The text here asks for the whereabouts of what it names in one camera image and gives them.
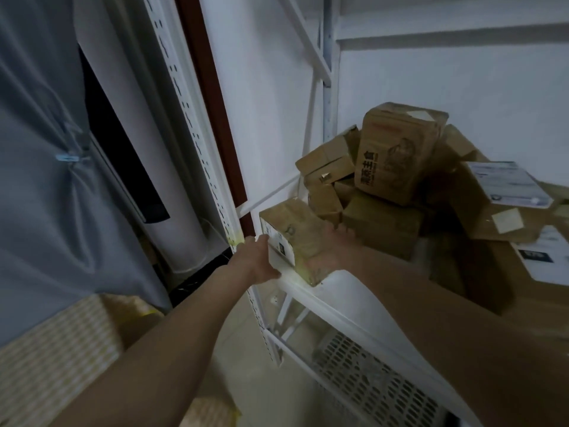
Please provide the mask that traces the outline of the person's left hand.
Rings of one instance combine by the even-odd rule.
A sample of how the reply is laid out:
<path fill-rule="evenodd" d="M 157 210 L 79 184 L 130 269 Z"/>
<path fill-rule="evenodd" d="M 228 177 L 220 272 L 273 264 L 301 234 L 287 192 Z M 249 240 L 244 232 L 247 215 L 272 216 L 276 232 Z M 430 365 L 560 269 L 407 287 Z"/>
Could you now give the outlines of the person's left hand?
<path fill-rule="evenodd" d="M 252 236 L 247 236 L 238 244 L 236 252 L 228 262 L 231 275 L 240 281 L 245 288 L 261 285 L 269 280 L 281 278 L 281 272 L 275 269 L 268 260 L 267 248 L 252 246 Z"/>

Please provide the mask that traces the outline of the person's right hand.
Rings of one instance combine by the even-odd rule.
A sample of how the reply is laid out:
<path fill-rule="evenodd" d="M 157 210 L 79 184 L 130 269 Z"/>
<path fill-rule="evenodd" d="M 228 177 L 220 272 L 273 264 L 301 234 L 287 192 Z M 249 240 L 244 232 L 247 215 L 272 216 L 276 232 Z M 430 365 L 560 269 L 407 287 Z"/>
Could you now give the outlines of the person's right hand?
<path fill-rule="evenodd" d="M 351 267 L 353 257 L 361 244 L 358 240 L 357 243 L 334 243 L 331 239 L 331 231 L 332 228 L 337 227 L 330 222 L 324 224 L 320 236 L 320 251 L 307 260 L 307 267 L 313 275 L 323 278 L 331 272 L 349 270 Z"/>

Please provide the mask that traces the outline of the cardboard carton with white label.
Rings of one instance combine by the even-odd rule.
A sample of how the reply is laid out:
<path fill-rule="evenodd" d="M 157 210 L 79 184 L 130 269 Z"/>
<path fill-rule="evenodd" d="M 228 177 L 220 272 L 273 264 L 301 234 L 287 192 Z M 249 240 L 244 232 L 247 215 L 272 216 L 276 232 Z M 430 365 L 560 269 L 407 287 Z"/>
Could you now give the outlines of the cardboard carton with white label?
<path fill-rule="evenodd" d="M 316 287 L 329 271 L 315 271 L 307 261 L 324 249 L 323 230 L 328 220 L 318 217 L 304 201 L 292 198 L 259 212 L 262 233 L 269 245 L 308 284 Z"/>

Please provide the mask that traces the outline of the person's left forearm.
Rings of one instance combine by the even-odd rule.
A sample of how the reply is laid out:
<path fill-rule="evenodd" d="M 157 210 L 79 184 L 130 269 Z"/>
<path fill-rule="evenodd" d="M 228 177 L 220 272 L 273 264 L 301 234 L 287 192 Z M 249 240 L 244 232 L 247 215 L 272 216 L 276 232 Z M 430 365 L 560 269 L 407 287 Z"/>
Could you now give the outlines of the person's left forearm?
<path fill-rule="evenodd" d="M 178 427 L 232 308 L 256 283 L 251 264 L 218 268 L 133 344 L 49 427 Z"/>

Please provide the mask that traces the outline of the person's right forearm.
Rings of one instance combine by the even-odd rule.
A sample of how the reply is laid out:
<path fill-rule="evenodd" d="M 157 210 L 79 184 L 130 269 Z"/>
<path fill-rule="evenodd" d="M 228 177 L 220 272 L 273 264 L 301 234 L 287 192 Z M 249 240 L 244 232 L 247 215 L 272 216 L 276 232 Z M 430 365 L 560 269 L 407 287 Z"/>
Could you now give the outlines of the person's right forearm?
<path fill-rule="evenodd" d="M 361 245 L 335 246 L 483 427 L 569 427 L 569 357 Z"/>

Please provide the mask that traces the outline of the white metal shelving rack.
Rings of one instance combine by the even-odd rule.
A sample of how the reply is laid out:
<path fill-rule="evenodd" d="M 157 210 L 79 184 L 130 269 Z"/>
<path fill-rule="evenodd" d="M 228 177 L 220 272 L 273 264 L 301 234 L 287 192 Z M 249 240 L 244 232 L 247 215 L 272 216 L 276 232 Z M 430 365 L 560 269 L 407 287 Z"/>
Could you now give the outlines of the white metal shelving rack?
<path fill-rule="evenodd" d="M 172 70 L 171 83 L 186 117 L 210 196 L 215 201 L 217 213 L 224 224 L 225 237 L 231 250 L 236 251 L 238 242 L 244 238 L 239 222 L 240 209 L 234 205 L 227 183 L 176 2 L 144 1 L 162 57 L 167 64 L 172 61 L 172 64 L 168 64 L 168 69 Z M 437 410 L 445 409 L 458 418 L 459 427 L 482 427 L 455 390 L 411 345 L 379 300 L 352 275 L 335 272 L 324 283 L 310 287 L 274 249 L 270 248 L 268 256 L 271 265 L 276 266 L 282 274 L 275 281 L 276 286 L 286 294 L 281 312 L 287 312 L 290 301 L 299 302 L 304 310 L 297 317 L 298 324 L 302 323 L 307 314 L 316 314 L 336 331 L 336 336 L 342 335 L 344 340 L 352 342 L 352 347 L 359 347 L 361 353 L 370 360 L 390 367 L 389 372 L 383 372 L 381 368 L 377 368 L 377 371 L 387 379 L 399 380 L 400 390 L 404 391 L 411 379 L 415 391 L 426 392 L 420 407 L 410 397 L 402 405 L 403 413 L 398 411 L 398 396 L 378 395 L 369 404 L 367 400 L 359 400 L 359 397 L 373 397 L 373 387 L 366 391 L 363 380 L 357 379 L 352 381 L 353 392 L 347 391 L 336 382 L 338 375 L 328 378 L 327 369 L 320 370 L 318 366 L 306 362 L 284 337 L 274 332 L 275 327 L 268 324 L 258 290 L 248 289 L 247 296 L 258 327 L 274 362 L 279 365 L 282 361 L 278 350 L 294 359 L 325 390 L 329 401 L 345 417 L 346 423 L 350 422 L 354 427 L 390 427 L 391 420 L 395 420 L 397 422 L 393 427 L 420 427 L 421 423 L 408 424 L 406 417 L 412 409 L 426 411 L 431 406 L 429 400 L 433 400 Z"/>

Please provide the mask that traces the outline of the pile of brown shipping boxes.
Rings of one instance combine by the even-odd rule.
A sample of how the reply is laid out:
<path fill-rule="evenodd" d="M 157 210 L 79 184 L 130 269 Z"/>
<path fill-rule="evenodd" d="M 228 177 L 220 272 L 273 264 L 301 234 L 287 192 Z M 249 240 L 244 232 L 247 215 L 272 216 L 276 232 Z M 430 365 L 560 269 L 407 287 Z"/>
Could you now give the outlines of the pile of brown shipping boxes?
<path fill-rule="evenodd" d="M 448 114 L 386 102 L 296 162 L 320 218 L 537 337 L 569 344 L 569 195 L 489 160 Z"/>

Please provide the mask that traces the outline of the white standing air conditioner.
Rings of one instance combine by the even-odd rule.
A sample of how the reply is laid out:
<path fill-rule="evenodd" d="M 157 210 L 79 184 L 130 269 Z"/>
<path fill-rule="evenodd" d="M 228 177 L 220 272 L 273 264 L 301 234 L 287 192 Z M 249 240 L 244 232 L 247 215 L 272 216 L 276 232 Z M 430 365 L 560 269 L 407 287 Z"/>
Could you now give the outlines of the white standing air conditioner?
<path fill-rule="evenodd" d="M 208 240 L 191 205 L 140 89 L 103 0 L 73 0 L 80 48 L 156 193 L 152 205 L 141 205 L 123 184 L 123 192 L 147 236 L 175 274 L 199 269 Z"/>

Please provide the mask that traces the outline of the white perforated plastic basket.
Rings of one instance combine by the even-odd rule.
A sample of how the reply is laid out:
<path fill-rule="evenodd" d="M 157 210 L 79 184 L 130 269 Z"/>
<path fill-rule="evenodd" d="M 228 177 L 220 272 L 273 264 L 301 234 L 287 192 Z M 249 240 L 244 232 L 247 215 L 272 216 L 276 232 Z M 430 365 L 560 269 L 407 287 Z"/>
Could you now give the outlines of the white perforated plastic basket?
<path fill-rule="evenodd" d="M 445 427 L 448 411 L 340 331 L 330 329 L 312 357 L 333 403 L 357 427 Z"/>

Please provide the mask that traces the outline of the grey curtain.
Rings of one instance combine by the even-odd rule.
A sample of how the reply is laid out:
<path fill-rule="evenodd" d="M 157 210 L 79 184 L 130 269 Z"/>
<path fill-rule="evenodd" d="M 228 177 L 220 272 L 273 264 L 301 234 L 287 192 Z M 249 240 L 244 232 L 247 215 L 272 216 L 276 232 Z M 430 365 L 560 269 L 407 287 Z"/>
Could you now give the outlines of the grey curtain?
<path fill-rule="evenodd" d="M 172 309 L 91 139 L 73 0 L 0 0 L 0 347 L 92 294 Z"/>

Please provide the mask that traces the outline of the yellow checked cloth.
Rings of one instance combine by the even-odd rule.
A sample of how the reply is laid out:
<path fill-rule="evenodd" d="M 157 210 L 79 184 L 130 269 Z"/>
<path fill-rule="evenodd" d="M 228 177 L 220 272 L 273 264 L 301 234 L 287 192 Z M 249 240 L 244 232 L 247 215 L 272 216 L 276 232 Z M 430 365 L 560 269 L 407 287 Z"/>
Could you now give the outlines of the yellow checked cloth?
<path fill-rule="evenodd" d="M 89 295 L 0 347 L 0 427 L 49 427 L 165 317 L 137 296 Z M 237 427 L 234 404 L 199 390 L 178 427 Z"/>

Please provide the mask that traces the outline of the dark red door frame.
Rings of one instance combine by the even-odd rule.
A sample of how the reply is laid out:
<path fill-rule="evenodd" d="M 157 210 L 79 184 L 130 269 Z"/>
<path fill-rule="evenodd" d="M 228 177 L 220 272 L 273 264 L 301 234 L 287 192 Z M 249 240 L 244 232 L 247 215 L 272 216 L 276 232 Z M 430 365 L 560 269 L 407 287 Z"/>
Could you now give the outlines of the dark red door frame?
<path fill-rule="evenodd" d="M 208 119 L 234 205 L 244 205 L 247 194 L 218 79 L 200 0 L 175 0 Z"/>

